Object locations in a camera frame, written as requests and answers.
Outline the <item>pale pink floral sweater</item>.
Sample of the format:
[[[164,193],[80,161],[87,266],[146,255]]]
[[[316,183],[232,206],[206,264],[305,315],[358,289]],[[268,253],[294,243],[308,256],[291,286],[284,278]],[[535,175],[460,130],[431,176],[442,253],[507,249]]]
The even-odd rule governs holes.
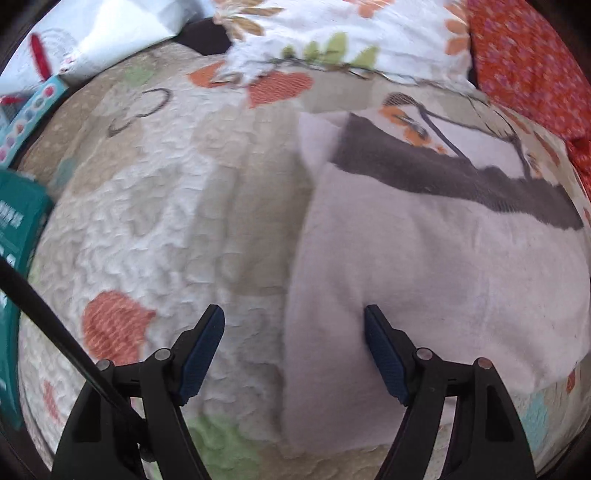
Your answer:
[[[404,410],[363,339],[363,309],[441,357],[493,361],[514,394],[590,349],[588,202],[568,161],[503,108],[458,114],[392,93],[304,113],[314,181],[284,327],[283,431],[335,453],[392,440]]]

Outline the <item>green cardboard box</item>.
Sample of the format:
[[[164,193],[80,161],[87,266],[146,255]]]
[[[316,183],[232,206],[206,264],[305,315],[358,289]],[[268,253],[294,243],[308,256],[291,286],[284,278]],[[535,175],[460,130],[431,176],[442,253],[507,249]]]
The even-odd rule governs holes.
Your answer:
[[[42,185],[12,170],[1,172],[1,419],[16,430],[23,425],[18,385],[21,311],[7,294],[26,279],[52,208]]]

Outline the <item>heart patterned quilt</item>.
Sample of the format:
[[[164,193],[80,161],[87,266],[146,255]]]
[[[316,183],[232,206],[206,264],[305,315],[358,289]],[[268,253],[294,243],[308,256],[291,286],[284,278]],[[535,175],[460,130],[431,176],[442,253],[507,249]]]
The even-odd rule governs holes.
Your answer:
[[[91,357],[117,364],[172,344],[206,306],[221,306],[221,344],[183,410],[212,477],[370,479],[394,437],[322,453],[283,431],[284,318],[314,192],[298,119],[401,93],[453,114],[466,101],[506,109],[570,164],[564,144],[478,94],[297,66],[237,88],[214,82],[223,62],[168,43],[57,111],[23,165],[56,201],[30,282]],[[564,379],[511,394],[543,469],[589,420],[590,349]]]

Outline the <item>red floral bedsheet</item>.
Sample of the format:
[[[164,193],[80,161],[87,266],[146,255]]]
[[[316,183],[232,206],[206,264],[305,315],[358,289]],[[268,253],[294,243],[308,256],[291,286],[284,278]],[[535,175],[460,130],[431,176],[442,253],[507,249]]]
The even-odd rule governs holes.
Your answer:
[[[591,196],[591,141],[588,137],[566,142],[569,160],[575,167],[583,188]]]

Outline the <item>teal dotted box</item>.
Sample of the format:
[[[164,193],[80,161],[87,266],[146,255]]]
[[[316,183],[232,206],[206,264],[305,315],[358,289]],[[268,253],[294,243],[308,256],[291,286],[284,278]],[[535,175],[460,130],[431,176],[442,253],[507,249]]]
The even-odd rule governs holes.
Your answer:
[[[44,117],[67,93],[67,84],[57,75],[46,80],[26,99],[14,118],[1,127],[1,168],[9,168],[18,151]]]

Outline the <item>red floral pillow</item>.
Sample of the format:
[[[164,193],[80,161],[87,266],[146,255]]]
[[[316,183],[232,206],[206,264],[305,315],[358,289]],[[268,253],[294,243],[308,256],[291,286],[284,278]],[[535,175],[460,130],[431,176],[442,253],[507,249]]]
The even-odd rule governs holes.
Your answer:
[[[550,23],[526,1],[470,1],[478,86],[564,140],[590,135],[590,84]]]

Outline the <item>white paper bag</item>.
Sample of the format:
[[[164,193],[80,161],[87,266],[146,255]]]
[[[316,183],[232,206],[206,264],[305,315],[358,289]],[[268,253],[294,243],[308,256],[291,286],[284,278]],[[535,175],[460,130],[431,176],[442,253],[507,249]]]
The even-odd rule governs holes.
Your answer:
[[[49,73],[76,84],[213,13],[212,1],[59,1],[7,41],[1,93],[31,92],[44,81],[34,60],[33,36]]]

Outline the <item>white floral pillow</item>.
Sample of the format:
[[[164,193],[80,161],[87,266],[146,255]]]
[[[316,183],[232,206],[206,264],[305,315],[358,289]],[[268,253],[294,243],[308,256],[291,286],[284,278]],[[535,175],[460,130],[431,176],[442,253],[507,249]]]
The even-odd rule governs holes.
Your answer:
[[[464,1],[219,1],[231,46],[218,76],[250,84],[281,64],[471,92]]]

